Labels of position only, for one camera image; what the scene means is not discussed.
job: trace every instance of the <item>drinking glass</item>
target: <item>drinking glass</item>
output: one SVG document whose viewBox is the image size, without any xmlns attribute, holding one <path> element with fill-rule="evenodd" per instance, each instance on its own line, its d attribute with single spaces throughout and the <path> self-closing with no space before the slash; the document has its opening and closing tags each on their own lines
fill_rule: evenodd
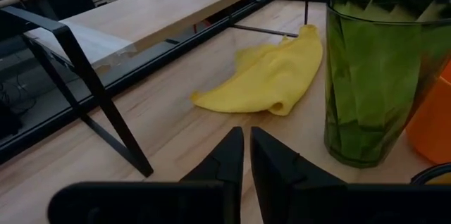
<svg viewBox="0 0 451 224">
<path fill-rule="evenodd" d="M 451 52 L 450 0 L 330 0 L 325 144 L 350 166 L 377 166 Z"/>
</svg>

